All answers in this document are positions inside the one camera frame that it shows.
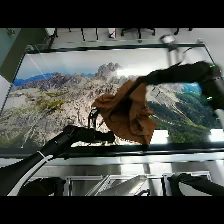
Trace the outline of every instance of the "floor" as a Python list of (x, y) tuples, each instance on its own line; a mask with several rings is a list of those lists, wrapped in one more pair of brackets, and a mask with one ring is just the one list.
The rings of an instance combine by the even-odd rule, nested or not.
[[(152, 31), (142, 29), (142, 39), (151, 39), (152, 42), (158, 40), (164, 34), (175, 32), (175, 28), (156, 28), (156, 35), (152, 36)], [(121, 28), (116, 28), (116, 40), (135, 40), (138, 38), (136, 31), (127, 32), (122, 37)], [(96, 41), (96, 29), (84, 28), (86, 41)], [(99, 41), (110, 41), (108, 37), (108, 28), (98, 28)], [(180, 28), (179, 34), (175, 36), (179, 43), (196, 43), (201, 38), (208, 46), (215, 62), (224, 68), (224, 28), (194, 28), (188, 31), (188, 28)], [(80, 28), (58, 28), (58, 38), (55, 38), (54, 44), (65, 42), (82, 42), (82, 33)]]

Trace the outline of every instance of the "mountain image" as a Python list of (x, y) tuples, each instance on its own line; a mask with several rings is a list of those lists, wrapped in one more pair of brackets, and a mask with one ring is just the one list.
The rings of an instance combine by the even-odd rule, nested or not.
[[(0, 147), (41, 147), (68, 124), (86, 127), (97, 97), (115, 94), (123, 83), (136, 78), (118, 76), (119, 69), (122, 66), (110, 62), (87, 75), (55, 72), (47, 78), (16, 79), (0, 117)], [(197, 84), (148, 86), (146, 98), (154, 112), (152, 119), (157, 122), (156, 129), (168, 130), (169, 142), (205, 142), (211, 128), (221, 128), (197, 88)], [(106, 132), (108, 128), (103, 123), (98, 130)]]

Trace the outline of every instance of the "brown cloth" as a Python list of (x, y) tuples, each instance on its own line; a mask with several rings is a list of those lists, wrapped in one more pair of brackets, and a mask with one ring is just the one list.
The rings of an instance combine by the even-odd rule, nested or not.
[(116, 95), (103, 94), (92, 104), (99, 109), (107, 127), (118, 137), (149, 144), (156, 123), (149, 118), (152, 111), (146, 107), (146, 84), (141, 83), (129, 96), (134, 81), (124, 83)]

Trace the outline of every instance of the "display screen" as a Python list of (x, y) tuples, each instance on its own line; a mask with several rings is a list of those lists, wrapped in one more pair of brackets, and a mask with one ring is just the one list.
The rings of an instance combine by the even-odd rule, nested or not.
[[(203, 57), (195, 53), (191, 60)], [(86, 127), (97, 97), (167, 67), (161, 48), (27, 54), (0, 116), (0, 147), (41, 147), (67, 124)], [(210, 141), (211, 129), (221, 125), (200, 93), (197, 83), (148, 86), (147, 106), (157, 122), (154, 142), (157, 137), (163, 143), (159, 133), (165, 133), (164, 143)], [(102, 124), (98, 130), (108, 128)], [(117, 144), (137, 143), (118, 138)]]

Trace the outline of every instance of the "brown bag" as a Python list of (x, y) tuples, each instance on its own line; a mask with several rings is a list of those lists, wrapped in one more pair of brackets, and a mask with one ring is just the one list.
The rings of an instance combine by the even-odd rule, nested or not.
[(141, 83), (130, 95), (128, 91), (135, 84), (129, 80), (116, 95), (103, 94), (92, 104), (102, 115), (107, 127), (118, 137), (149, 144), (156, 123), (149, 118), (152, 111), (146, 107), (146, 84)]

